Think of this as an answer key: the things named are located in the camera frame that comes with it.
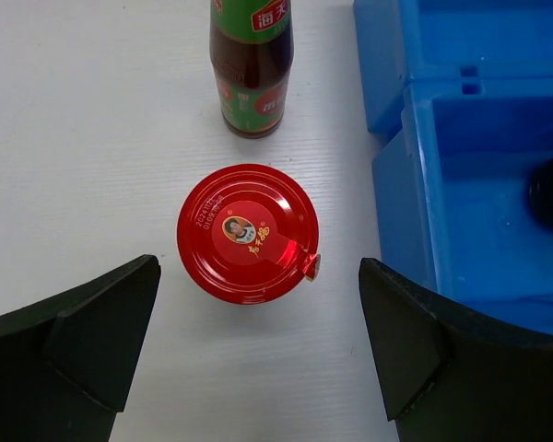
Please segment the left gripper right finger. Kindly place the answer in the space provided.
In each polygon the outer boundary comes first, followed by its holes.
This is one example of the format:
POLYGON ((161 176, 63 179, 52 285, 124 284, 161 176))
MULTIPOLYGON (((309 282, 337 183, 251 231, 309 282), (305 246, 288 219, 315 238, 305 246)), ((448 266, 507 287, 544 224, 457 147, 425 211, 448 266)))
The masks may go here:
POLYGON ((359 294, 403 441, 553 441, 553 335, 477 312, 374 258, 359 294))

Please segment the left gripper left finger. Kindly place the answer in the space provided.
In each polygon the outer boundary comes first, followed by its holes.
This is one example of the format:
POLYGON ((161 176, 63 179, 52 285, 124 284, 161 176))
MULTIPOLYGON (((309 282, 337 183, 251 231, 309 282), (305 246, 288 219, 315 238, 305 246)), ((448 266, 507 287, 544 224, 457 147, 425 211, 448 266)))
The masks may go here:
POLYGON ((159 288, 153 255, 0 316, 0 441, 107 441, 159 288))

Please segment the tall sauce bottle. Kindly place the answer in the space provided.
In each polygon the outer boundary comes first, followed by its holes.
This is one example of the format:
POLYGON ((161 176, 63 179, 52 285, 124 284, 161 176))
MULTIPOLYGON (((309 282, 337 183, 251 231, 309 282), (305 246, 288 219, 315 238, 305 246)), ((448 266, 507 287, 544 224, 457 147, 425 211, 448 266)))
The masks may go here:
POLYGON ((209 55, 227 126, 246 138, 271 134, 284 115, 294 57, 291 2, 212 1, 209 55))

